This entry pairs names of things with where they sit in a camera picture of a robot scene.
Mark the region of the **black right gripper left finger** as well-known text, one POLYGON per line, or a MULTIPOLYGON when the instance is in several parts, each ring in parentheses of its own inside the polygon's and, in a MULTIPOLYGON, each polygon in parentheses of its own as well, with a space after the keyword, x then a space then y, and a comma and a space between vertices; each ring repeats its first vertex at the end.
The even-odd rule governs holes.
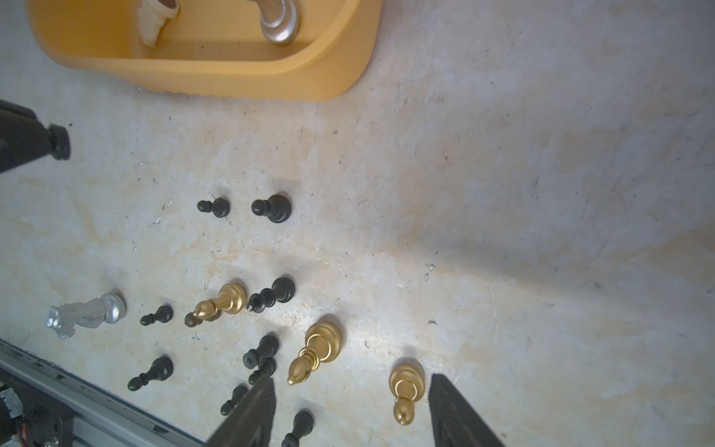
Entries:
POLYGON ((276 408, 274 379, 261 378, 225 417, 205 446, 268 446, 276 408))

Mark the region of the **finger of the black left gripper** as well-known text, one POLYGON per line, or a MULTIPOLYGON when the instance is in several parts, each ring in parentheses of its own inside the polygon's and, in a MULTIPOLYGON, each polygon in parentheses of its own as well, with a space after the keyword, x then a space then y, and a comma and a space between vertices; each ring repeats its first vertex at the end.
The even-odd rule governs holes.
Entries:
POLYGON ((53 152, 51 133, 32 110, 1 101, 2 173, 50 156, 53 152))

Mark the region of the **cream knight chess piece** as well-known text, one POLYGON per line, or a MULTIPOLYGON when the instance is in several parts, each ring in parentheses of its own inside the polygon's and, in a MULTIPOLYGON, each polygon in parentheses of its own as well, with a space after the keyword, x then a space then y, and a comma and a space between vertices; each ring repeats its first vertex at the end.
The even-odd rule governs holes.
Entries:
POLYGON ((177 0, 143 0, 137 11, 140 37, 145 46, 154 48, 159 33, 167 20, 178 16, 177 0))

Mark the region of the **silver rook chess piece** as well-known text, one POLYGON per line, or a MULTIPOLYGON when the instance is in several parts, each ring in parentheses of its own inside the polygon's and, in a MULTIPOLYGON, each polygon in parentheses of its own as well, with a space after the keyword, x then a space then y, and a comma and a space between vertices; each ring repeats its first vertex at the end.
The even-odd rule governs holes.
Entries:
POLYGON ((271 43, 287 46, 298 34, 300 19, 292 0, 255 0, 260 10, 261 29, 271 43))

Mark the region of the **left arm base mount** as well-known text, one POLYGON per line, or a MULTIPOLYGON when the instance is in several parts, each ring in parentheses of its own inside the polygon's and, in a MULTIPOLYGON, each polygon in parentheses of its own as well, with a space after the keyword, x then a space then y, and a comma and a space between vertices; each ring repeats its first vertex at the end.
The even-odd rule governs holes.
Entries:
POLYGON ((76 413, 21 382, 1 382, 2 446, 72 446, 76 413))

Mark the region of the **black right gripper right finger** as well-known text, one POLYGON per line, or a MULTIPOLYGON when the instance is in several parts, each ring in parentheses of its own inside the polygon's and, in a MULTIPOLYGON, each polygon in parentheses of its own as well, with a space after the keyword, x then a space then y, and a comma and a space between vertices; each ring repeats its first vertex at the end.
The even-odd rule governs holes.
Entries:
POLYGON ((444 374, 431 376, 428 403, 437 447, 505 446, 444 374))

